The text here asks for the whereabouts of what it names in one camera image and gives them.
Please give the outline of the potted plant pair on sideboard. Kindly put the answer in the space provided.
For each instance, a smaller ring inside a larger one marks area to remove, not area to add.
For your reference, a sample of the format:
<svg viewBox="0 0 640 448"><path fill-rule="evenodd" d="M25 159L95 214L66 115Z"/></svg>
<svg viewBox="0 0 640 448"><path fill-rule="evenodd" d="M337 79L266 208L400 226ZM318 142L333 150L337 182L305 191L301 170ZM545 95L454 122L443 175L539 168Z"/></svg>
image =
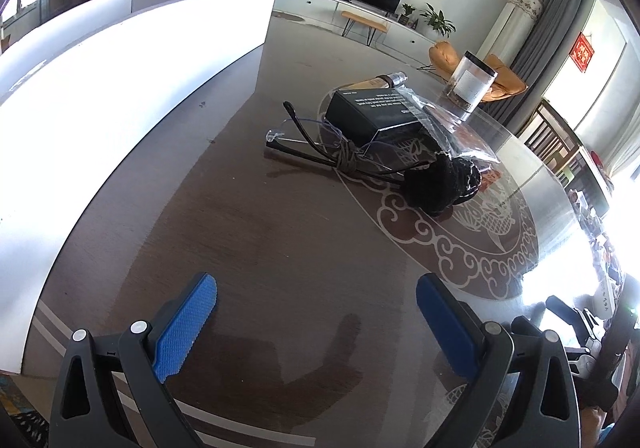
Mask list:
<svg viewBox="0 0 640 448"><path fill-rule="evenodd" d="M457 27L446 18L444 12L436 10L431 4L426 4L426 8L421 12L412 4L402 4L399 23L416 30L419 22L423 23L424 35L449 38L457 32Z"/></svg>

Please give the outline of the black product box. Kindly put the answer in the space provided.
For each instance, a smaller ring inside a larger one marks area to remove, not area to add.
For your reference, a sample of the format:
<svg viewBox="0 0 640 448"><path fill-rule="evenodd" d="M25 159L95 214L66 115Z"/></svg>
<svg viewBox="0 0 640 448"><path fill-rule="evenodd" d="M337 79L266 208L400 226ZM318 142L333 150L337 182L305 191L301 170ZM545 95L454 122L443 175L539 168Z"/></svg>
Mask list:
<svg viewBox="0 0 640 448"><path fill-rule="evenodd" d="M393 142L423 129L395 89L336 90L326 120L359 148L375 141Z"/></svg>

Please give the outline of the white standing air conditioner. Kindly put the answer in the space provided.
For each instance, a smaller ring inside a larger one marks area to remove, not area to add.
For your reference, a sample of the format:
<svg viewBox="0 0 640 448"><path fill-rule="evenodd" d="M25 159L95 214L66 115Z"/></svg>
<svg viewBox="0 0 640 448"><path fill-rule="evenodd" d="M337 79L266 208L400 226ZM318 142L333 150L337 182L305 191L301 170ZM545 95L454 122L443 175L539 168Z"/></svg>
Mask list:
<svg viewBox="0 0 640 448"><path fill-rule="evenodd" d="M542 0L506 0L477 56L485 59L493 54L504 64L510 65L543 11Z"/></svg>

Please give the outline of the white cardboard sorting box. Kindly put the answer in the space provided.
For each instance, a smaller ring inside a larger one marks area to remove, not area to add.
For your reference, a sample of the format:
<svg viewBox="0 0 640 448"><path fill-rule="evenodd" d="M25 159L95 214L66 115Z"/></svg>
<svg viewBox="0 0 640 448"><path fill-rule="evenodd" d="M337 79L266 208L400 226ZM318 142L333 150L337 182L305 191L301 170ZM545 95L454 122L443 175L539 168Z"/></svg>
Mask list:
<svg viewBox="0 0 640 448"><path fill-rule="evenodd" d="M1 368L108 176L187 96L261 46L274 0L91 0L1 57Z"/></svg>

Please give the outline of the small wooden bench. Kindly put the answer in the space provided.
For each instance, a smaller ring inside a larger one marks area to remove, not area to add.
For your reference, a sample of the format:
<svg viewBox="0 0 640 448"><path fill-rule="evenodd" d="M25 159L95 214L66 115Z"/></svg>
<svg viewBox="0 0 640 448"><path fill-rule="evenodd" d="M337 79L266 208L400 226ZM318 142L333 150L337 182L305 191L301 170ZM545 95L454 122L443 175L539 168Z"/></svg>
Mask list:
<svg viewBox="0 0 640 448"><path fill-rule="evenodd" d="M370 18L366 18L365 16L362 16L360 14L350 11L342 11L341 16L345 20L345 25L342 30L341 36L346 37L356 24L362 25L367 29L367 47L370 47L371 44L373 44L374 38L377 33L386 35L388 32L388 27L385 24L375 20L370 20Z"/></svg>

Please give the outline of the orange lounge chair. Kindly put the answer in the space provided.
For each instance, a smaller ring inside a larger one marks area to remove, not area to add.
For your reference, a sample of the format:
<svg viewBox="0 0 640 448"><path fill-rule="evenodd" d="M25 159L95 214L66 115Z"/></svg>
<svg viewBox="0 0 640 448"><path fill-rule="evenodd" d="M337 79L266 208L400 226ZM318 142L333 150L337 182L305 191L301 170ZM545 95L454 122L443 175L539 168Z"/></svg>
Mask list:
<svg viewBox="0 0 640 448"><path fill-rule="evenodd" d="M463 72L471 72L482 82L491 79L483 102L501 101L527 90L525 82L495 54L488 54L483 60L469 51L459 56L448 41L439 41L428 49L428 56L431 69L443 80L450 80L452 76L461 77Z"/></svg>

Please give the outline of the phone case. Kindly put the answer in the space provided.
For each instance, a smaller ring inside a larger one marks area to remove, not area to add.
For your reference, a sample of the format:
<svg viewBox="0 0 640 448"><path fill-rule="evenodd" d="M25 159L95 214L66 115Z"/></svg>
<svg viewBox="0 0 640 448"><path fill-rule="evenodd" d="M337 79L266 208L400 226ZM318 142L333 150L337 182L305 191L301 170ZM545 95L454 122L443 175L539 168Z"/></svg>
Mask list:
<svg viewBox="0 0 640 448"><path fill-rule="evenodd" d="M451 157L465 157L489 164L499 163L497 155L486 141L446 108L418 96L406 86L395 87L393 92L399 94L402 104L420 122L442 151Z"/></svg>

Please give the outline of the glass perfume spray bottle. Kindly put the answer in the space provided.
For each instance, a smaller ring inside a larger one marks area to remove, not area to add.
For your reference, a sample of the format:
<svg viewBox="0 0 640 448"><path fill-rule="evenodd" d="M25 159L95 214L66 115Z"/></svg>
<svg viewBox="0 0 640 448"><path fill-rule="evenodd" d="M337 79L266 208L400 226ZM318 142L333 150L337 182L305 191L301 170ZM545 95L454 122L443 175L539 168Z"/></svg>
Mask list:
<svg viewBox="0 0 640 448"><path fill-rule="evenodd" d="M338 87L338 90L371 90L371 89L393 89L405 85L408 76L398 70L390 74L381 74L362 82L353 82L349 85Z"/></svg>

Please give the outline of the white tv sideboard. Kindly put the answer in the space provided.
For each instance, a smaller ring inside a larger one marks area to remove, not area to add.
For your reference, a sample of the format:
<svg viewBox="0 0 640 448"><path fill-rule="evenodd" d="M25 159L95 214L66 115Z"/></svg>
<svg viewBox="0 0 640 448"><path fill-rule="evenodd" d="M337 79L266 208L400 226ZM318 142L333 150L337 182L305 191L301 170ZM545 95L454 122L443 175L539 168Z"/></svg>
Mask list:
<svg viewBox="0 0 640 448"><path fill-rule="evenodd" d="M347 1L276 0L273 11L290 21L322 28L423 70L431 66L428 50L434 41L411 27Z"/></svg>

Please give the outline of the clear jar with white label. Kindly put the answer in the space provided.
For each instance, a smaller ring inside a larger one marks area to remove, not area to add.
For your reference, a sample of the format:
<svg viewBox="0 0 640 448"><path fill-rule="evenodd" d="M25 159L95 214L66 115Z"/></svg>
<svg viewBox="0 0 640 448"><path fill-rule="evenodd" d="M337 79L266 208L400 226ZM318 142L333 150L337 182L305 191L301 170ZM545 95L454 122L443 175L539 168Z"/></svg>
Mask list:
<svg viewBox="0 0 640 448"><path fill-rule="evenodd" d="M497 76L496 70L475 54L465 51L447 82L445 96L463 112L471 113Z"/></svg>

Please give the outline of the wooden chair by window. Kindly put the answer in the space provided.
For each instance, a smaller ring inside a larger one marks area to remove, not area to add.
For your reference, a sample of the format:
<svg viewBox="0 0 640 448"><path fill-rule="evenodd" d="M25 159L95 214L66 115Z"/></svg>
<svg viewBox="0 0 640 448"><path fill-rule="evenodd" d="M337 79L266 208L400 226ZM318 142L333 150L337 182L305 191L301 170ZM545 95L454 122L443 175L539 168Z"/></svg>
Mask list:
<svg viewBox="0 0 640 448"><path fill-rule="evenodd" d="M570 166L582 146L575 131L546 99L540 100L516 137L553 174Z"/></svg>

